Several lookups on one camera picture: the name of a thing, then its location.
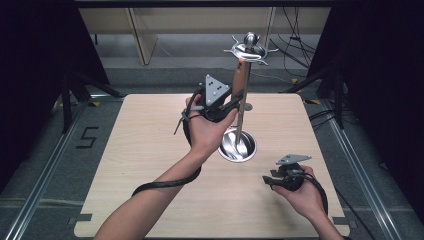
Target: metal frame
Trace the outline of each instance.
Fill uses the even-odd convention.
[[[87,107],[87,102],[80,103],[74,113],[74,121],[70,125],[68,131],[62,134],[57,143],[55,149],[53,150],[52,155],[50,156],[46,166],[43,169],[40,177],[37,180],[34,188],[27,197],[23,207],[19,211],[17,217],[13,221],[11,227],[9,228],[6,239],[21,239],[25,230],[34,215],[35,210],[37,209],[37,204],[39,203],[44,190],[52,178],[56,167],[58,166],[62,154],[65,152],[66,147],[70,141],[72,134],[74,133],[75,126],[78,123],[78,120],[83,113],[84,109]]]
[[[328,100],[324,99],[321,102],[324,110],[332,109]],[[403,239],[400,231],[395,226],[392,216],[375,190],[365,168],[362,166],[361,160],[358,155],[356,155],[355,149],[350,143],[345,131],[338,127],[334,119],[330,120],[330,124],[384,235],[387,239]]]

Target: cable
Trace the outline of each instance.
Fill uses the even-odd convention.
[[[297,48],[297,49],[302,50],[302,48],[301,48],[301,47],[298,47],[298,46],[293,45],[293,44],[289,44],[286,40],[284,40],[284,39],[280,36],[280,34],[277,34],[277,36],[278,36],[278,38],[279,38],[279,39],[280,39],[283,43],[285,43],[286,45],[289,45],[290,47],[293,47],[293,48]],[[313,51],[311,51],[311,50],[307,50],[307,49],[305,49],[305,51],[306,51],[306,52],[309,52],[309,53],[312,53],[312,54],[315,54],[315,52],[313,52]]]
[[[316,178],[314,178],[309,173],[299,174],[298,176],[303,178],[303,179],[308,180],[309,182],[311,182],[317,188],[317,190],[318,190],[318,192],[321,196],[321,202],[322,202],[322,205],[324,207],[325,214],[328,215],[328,198],[327,198],[327,194],[325,193],[325,190],[321,186],[321,184],[316,180]]]
[[[254,72],[250,72],[250,74],[255,75],[255,76],[258,76],[258,77],[263,77],[263,78],[277,79],[277,80],[280,80],[280,81],[282,81],[282,82],[284,82],[284,83],[287,83],[287,84],[293,85],[293,83],[291,83],[291,82],[289,82],[289,81],[287,81],[287,80],[284,80],[284,79],[282,79],[282,78],[279,78],[279,77],[267,76],[267,75],[262,75],[262,74],[254,73]]]
[[[278,50],[284,54],[284,57],[289,57],[290,59],[292,59],[293,61],[299,63],[300,65],[302,65],[305,68],[309,68],[308,65],[306,65],[305,63],[301,62],[299,59],[297,59],[296,57],[294,57],[293,55],[289,54],[287,51],[281,50],[281,48],[274,43],[274,41],[270,38],[269,41],[276,47],[278,48]]]
[[[192,182],[194,179],[196,179],[200,172],[202,171],[202,166],[200,166],[192,175],[183,178],[181,180],[175,180],[175,181],[166,181],[166,182],[150,182],[150,183],[145,183],[141,186],[139,186],[131,196],[136,195],[137,193],[141,192],[141,191],[145,191],[148,189],[154,189],[154,188],[169,188],[169,187],[178,187],[178,186],[182,186],[185,185],[187,183]]]
[[[314,131],[316,131],[316,130],[318,130],[322,125],[324,125],[324,123],[326,123],[326,122],[328,122],[328,121],[330,121],[331,119],[333,119],[334,118],[334,116],[332,116],[332,117],[330,117],[330,118],[328,118],[328,119],[326,119],[325,121],[323,121],[323,122],[321,122],[321,123],[318,123],[318,124],[316,124],[316,125],[314,125],[314,126],[312,126],[312,128],[314,129]]]
[[[295,7],[294,8],[294,11],[295,11],[295,23],[294,23],[294,26],[292,25],[292,23],[291,23],[291,21],[290,21],[290,18],[289,18],[289,16],[287,15],[287,12],[286,12],[286,9],[283,7],[283,12],[284,12],[284,15],[286,16],[286,19],[287,19],[287,21],[288,21],[288,23],[289,23],[289,25],[290,25],[290,28],[291,28],[291,30],[292,30],[292,35],[291,35],[291,37],[290,37],[290,41],[289,41],[289,43],[291,42],[291,40],[293,39],[296,39],[297,41],[299,41],[299,43],[300,43],[300,47],[301,47],[301,49],[302,49],[302,54],[303,54],[303,57],[305,57],[305,61],[306,61],[306,64],[308,65],[308,67],[309,67],[309,62],[308,62],[308,55],[307,54],[305,54],[305,49],[304,49],[304,47],[303,47],[303,44],[302,44],[302,40],[301,40],[301,38],[300,38],[300,34],[299,34],[299,21],[298,21],[298,18],[299,18],[299,8],[298,7]]]
[[[352,205],[349,204],[349,202],[346,200],[346,198],[342,195],[342,193],[334,186],[334,189],[336,190],[337,195],[340,196],[341,199],[346,203],[346,205],[350,208],[352,213],[356,216],[358,221],[361,223],[361,225],[365,228],[365,231],[370,235],[371,239],[375,240],[374,235],[371,233],[370,229],[365,225],[364,221],[362,221],[362,218],[359,217],[358,213],[353,209]]]
[[[168,57],[171,57],[171,58],[173,58],[174,56],[172,56],[168,51],[166,51],[165,50],[165,48],[162,46],[162,44],[159,42],[159,41],[156,41],[157,43],[157,45],[159,46],[159,48],[160,49],[162,49],[162,51],[166,54],[166,55],[168,55]]]
[[[324,115],[326,115],[328,113],[332,113],[332,112],[334,112],[334,110],[325,110],[325,111],[321,111],[321,112],[315,113],[315,114],[313,114],[313,115],[311,115],[309,117],[309,120],[312,121],[312,120],[314,120],[314,119],[316,119],[318,117],[324,116]]]

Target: wooden tabletop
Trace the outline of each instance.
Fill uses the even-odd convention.
[[[125,98],[75,227],[78,237],[92,237],[105,219],[189,150],[182,128],[173,135],[190,94],[139,94]],[[262,176],[277,169],[287,154],[310,155],[302,162],[314,169],[326,190],[329,217],[344,219],[315,134],[296,94],[247,95],[243,130],[257,142],[255,156],[243,163],[225,160],[218,151],[200,176],[186,185],[147,237],[283,238],[315,237],[310,223],[265,185]],[[349,235],[348,225],[336,225]]]

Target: person's left hand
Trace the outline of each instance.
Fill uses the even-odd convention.
[[[194,98],[192,107],[197,105],[200,97],[200,95],[197,95]],[[189,122],[192,151],[199,153],[203,152],[207,155],[207,157],[215,152],[222,142],[224,132],[234,121],[236,114],[237,109],[233,109],[230,113],[228,113],[226,118],[215,123],[207,120],[203,116],[196,116],[199,115],[198,111],[191,111],[188,116],[193,117]]]

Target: silver bowl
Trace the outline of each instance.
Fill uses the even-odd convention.
[[[219,154],[231,162],[245,162],[255,155],[256,140],[245,131],[241,131],[240,142],[236,144],[236,128],[229,129],[224,133],[222,143],[218,148]]]

